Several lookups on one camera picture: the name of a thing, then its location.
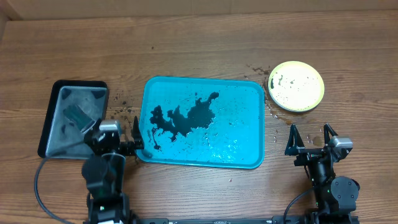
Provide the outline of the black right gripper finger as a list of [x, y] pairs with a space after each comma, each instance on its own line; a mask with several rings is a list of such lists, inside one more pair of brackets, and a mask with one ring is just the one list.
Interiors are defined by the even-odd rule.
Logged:
[[289, 140], [285, 148], [286, 156], [297, 156], [305, 149], [305, 145], [295, 124], [290, 126]]
[[335, 130], [328, 124], [326, 123], [323, 126], [323, 131], [324, 131], [324, 142], [325, 145], [327, 146], [334, 146], [334, 140], [335, 136], [338, 136], [338, 134], [335, 132]]

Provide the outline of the yellow rimmed plate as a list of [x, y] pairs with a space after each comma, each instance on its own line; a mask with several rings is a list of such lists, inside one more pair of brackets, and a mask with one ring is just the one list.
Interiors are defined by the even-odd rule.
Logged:
[[325, 85], [320, 74], [310, 65], [287, 61], [269, 75], [267, 89], [281, 108], [296, 113], [314, 109], [323, 99]]

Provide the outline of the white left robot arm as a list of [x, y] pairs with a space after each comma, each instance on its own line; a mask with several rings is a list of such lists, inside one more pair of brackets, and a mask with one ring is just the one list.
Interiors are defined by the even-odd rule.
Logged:
[[129, 197], [123, 193], [123, 178], [128, 156], [144, 148], [139, 122], [134, 118], [132, 141], [121, 140], [118, 120], [97, 120], [84, 137], [93, 151], [81, 169], [89, 194], [86, 198], [89, 224], [137, 224], [139, 218], [130, 209]]

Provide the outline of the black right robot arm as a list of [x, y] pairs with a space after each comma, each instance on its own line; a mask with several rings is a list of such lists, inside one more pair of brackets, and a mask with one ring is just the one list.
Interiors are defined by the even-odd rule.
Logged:
[[[286, 207], [283, 223], [358, 223], [351, 215], [356, 210], [360, 185], [354, 179], [336, 176], [334, 164], [345, 159], [353, 149], [349, 137], [339, 136], [327, 123], [323, 127], [324, 146], [307, 149], [295, 124], [290, 126], [286, 156], [295, 156], [294, 165], [304, 167], [312, 187], [296, 196]], [[302, 197], [314, 193], [316, 208], [299, 217], [289, 216], [292, 205]]]

